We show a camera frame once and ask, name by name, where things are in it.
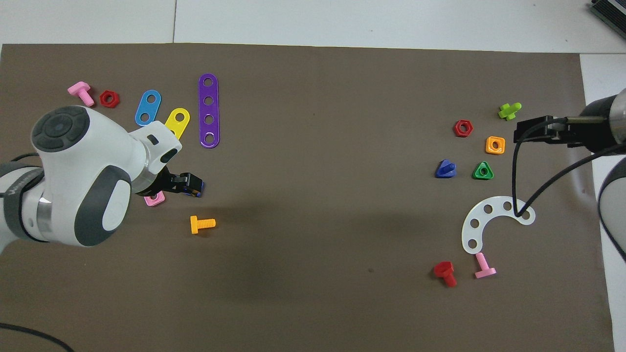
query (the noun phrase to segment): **round button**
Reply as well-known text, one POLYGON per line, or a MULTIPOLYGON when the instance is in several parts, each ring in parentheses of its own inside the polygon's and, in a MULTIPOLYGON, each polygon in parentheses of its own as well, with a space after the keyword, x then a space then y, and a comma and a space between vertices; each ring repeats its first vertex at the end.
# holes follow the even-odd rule
POLYGON ((46 121, 44 131, 49 137, 60 137, 72 128, 72 119, 64 115, 56 115, 46 121))

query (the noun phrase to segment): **lime green piece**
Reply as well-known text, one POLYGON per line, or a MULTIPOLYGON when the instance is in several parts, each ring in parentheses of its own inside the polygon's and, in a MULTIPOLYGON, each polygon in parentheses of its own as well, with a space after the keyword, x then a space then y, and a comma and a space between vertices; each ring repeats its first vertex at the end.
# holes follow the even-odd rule
POLYGON ((506 118, 507 121, 511 121, 515 118, 515 113, 518 112, 520 109, 520 103, 515 103, 512 106, 509 104, 504 104, 500 107, 500 112, 498 113, 498 116, 500 116, 500 118, 506 118))
POLYGON ((476 180, 491 180, 493 178, 493 171, 487 162, 481 162, 474 170, 472 175, 476 180))

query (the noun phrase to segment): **white semicircular plate with holes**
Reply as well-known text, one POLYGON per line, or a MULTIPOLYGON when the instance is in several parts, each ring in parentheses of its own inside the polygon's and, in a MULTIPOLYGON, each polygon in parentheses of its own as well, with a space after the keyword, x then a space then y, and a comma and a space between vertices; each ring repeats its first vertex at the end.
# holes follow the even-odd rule
MULTIPOLYGON (((521 209, 526 203, 521 200, 517 200, 517 207, 521 209)), ((528 219, 522 217, 516 217, 513 215, 513 198, 506 195, 497 195, 483 200, 482 202, 474 205, 469 211, 465 221, 463 222, 463 230, 461 231, 461 241, 463 242, 463 249, 470 254, 476 254, 483 249, 483 229, 491 219, 498 216, 508 216, 517 220, 522 225, 530 225, 535 221, 535 210, 528 207, 527 212, 530 214, 528 219), (489 205, 491 212, 487 213, 485 208, 489 205), (478 221, 478 226, 473 227, 472 221, 478 221), (470 247, 470 241, 476 241, 476 247, 470 247)))

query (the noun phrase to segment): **black vent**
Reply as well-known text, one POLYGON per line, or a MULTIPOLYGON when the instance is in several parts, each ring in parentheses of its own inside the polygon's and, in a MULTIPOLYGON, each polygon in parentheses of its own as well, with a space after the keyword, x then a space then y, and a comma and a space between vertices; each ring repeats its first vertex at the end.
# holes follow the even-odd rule
POLYGON ((598 0, 591 12, 626 38, 626 0, 598 0))

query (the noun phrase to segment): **blue cone-shaped piece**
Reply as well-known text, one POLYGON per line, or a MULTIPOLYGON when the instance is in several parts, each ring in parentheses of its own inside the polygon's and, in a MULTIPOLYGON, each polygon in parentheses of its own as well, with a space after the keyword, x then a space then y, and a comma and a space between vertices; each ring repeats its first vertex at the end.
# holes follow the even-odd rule
POLYGON ((449 179, 456 176, 456 165, 448 159, 443 159, 434 176, 438 179, 449 179))

